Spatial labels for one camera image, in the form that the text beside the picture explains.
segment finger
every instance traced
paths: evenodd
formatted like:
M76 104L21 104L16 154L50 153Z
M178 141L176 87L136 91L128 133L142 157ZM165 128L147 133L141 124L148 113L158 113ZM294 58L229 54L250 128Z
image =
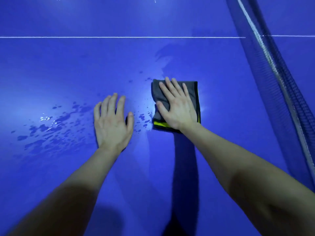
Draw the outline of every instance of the finger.
M111 99L108 102L108 115L114 115L116 109L117 93L114 93Z
M190 95L189 95L189 92L188 92L188 89L187 89L187 86L185 83L183 83L183 89L184 89L185 96L188 99L188 103L189 103L190 108L195 109L194 104L191 101L191 98L190 98Z
M173 85L176 88L177 92L179 93L180 96L185 96L184 91L181 89L179 86L177 80L175 78L172 79Z
M170 92L175 96L175 97L179 97L179 93L176 90L176 88L174 87L174 85L172 84L172 82L169 80L168 77L165 78L165 82L166 85L168 87L168 89L170 90Z
M127 116L127 132L128 132L128 135L130 135L130 138L134 131L134 123L135 123L134 115L132 112L129 112Z
M172 95L168 88L163 84L163 82L160 82L159 86L162 89L162 92L164 93L168 101L172 101L175 98L174 95Z
M168 118L169 112L164 107L163 103L160 101L157 101L157 107L158 107L158 111L160 112L162 117L166 120Z
M117 103L117 110L116 110L116 116L120 120L124 120L124 107L125 107L125 96L121 96Z
M101 106L101 104L102 104L102 102L99 102L94 107L94 121L97 121L100 119L100 106Z
M110 95L108 95L104 101L102 102L101 108L100 108L100 115L101 117L105 117L107 115L107 109L108 109L108 102L109 99L111 98Z

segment microfiber towel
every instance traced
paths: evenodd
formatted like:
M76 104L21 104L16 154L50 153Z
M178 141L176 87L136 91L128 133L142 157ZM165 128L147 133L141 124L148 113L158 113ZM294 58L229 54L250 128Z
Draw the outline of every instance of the microfiber towel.
M162 92L159 82L163 82L166 86L166 83L164 80L157 80L153 79L153 82L151 84L151 91L152 91L152 97L155 102L160 101L163 103L164 107L169 111L170 105L169 101L167 100L166 96ZM183 88L183 83L186 84L191 101L195 107L196 113L197 113L197 121L201 123L200 120L200 105L199 105L199 97L198 97L198 82L197 81L178 81L178 84L181 88ZM172 129L163 119L160 112L156 109L155 114L152 119L153 125L156 128L164 129L164 130L174 130Z

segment person's right hand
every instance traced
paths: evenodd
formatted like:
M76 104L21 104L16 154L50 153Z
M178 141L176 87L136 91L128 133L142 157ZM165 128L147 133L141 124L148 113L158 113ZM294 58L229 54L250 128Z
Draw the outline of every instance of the person's right hand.
M183 84L184 90L182 90L175 78L172 79L173 83L171 83L166 77L165 82L167 87L162 82L159 85L169 101L170 110L167 111L160 101L157 101L157 107L168 125L176 130L181 130L183 127L197 122L197 113L190 99L187 86Z

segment person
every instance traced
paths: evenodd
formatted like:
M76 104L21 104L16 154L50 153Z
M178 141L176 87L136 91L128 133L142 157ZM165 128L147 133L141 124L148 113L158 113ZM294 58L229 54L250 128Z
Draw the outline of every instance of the person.
M218 181L262 235L315 235L315 195L281 169L205 129L187 87L165 79L160 88L170 102L157 102L166 122L202 153ZM124 119L125 96L107 96L94 108L98 149L44 199L9 235L83 235L110 168L127 147L134 125Z

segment net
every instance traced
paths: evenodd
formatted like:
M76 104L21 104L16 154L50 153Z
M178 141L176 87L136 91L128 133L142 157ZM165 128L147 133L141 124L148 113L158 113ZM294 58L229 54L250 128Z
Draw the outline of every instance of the net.
M290 174L315 191L315 119L257 0L226 0Z

